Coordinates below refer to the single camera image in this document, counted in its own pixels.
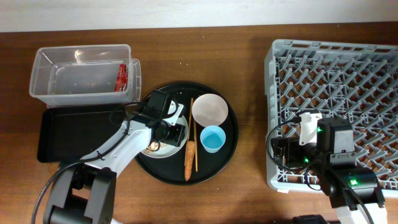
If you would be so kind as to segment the rice and mushroom scraps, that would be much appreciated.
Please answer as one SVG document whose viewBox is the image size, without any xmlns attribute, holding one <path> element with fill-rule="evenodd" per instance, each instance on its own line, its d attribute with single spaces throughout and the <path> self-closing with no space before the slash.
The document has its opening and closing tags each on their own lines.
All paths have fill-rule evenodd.
<svg viewBox="0 0 398 224">
<path fill-rule="evenodd" d="M 167 146 L 167 144 L 166 143 L 163 143 L 163 142 L 152 142 L 152 143 L 150 143 L 147 147 L 146 147 L 146 149 L 145 149 L 145 151 L 146 152 L 156 152 L 156 151 L 159 151 L 159 150 L 162 150 L 163 148 L 165 148 Z"/>
</svg>

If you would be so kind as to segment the grey plate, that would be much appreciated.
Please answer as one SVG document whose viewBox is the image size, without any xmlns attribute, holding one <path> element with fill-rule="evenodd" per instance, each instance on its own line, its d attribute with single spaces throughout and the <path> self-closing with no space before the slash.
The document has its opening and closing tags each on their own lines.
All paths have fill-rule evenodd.
<svg viewBox="0 0 398 224">
<path fill-rule="evenodd" d="M 170 144 L 161 143 L 160 149 L 158 151 L 150 151 L 147 147 L 141 153 L 147 157 L 151 157 L 154 159 L 163 159 L 163 158 L 170 157 L 170 156 L 174 155 L 175 153 L 177 153 L 185 145 L 185 143 L 187 141 L 188 123 L 187 123 L 186 118 L 184 116 L 182 116 L 181 118 L 179 118 L 177 120 L 177 124 L 181 124 L 185 127 L 184 138 L 182 139 L 182 142 L 179 146 L 172 146 Z"/>
</svg>

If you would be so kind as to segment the orange carrot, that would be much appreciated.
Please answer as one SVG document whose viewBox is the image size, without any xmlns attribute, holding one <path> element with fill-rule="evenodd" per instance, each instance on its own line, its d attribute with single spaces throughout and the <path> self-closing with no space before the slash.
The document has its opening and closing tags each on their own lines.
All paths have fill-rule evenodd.
<svg viewBox="0 0 398 224">
<path fill-rule="evenodd" d="M 188 141 L 185 151 L 185 180 L 188 181 L 192 174 L 193 159 L 195 156 L 195 142 Z"/>
</svg>

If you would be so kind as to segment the blue cup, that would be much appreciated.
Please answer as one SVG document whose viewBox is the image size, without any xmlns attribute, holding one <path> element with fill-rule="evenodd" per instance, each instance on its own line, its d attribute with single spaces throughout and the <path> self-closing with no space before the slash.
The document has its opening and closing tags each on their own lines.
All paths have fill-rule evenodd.
<svg viewBox="0 0 398 224">
<path fill-rule="evenodd" d="M 226 134 L 219 126 L 207 126 L 200 134 L 200 142 L 205 151 L 218 152 L 226 142 Z"/>
</svg>

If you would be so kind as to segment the pink bowl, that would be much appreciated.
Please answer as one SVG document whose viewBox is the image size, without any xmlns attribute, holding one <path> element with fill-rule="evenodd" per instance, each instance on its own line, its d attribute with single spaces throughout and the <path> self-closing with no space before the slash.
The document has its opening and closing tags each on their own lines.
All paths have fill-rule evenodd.
<svg viewBox="0 0 398 224">
<path fill-rule="evenodd" d="M 227 119 L 228 113 L 227 102 L 216 94 L 201 95 L 193 102 L 193 118 L 203 127 L 221 125 Z"/>
</svg>

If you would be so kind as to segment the red snack wrapper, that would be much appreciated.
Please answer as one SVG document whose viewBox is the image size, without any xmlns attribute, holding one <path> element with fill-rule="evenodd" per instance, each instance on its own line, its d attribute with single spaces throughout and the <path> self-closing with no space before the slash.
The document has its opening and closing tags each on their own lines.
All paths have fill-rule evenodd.
<svg viewBox="0 0 398 224">
<path fill-rule="evenodd" d="M 115 92 L 125 91 L 128 82 L 128 71 L 126 64 L 120 64 L 116 84 L 114 87 Z"/>
</svg>

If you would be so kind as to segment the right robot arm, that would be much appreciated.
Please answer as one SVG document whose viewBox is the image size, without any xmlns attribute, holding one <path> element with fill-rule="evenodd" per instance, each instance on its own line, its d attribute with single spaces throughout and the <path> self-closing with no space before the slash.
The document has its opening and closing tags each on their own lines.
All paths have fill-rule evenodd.
<svg viewBox="0 0 398 224">
<path fill-rule="evenodd" d="M 281 170 L 316 175 L 340 223 L 387 223 L 377 175 L 356 165 L 354 129 L 318 110 L 300 112 L 266 137 L 268 158 Z"/>
</svg>

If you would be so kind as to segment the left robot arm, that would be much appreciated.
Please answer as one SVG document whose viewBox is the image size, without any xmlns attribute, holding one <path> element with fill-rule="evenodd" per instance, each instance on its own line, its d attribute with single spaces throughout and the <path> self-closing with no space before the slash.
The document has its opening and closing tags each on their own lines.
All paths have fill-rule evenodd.
<svg viewBox="0 0 398 224">
<path fill-rule="evenodd" d="M 185 106 L 170 93 L 154 90 L 148 100 L 114 110 L 123 113 L 118 130 L 99 148 L 60 166 L 40 198 L 50 191 L 44 223 L 116 223 L 113 217 L 116 180 L 129 163 L 151 143 L 179 147 L 185 126 L 177 120 Z"/>
</svg>

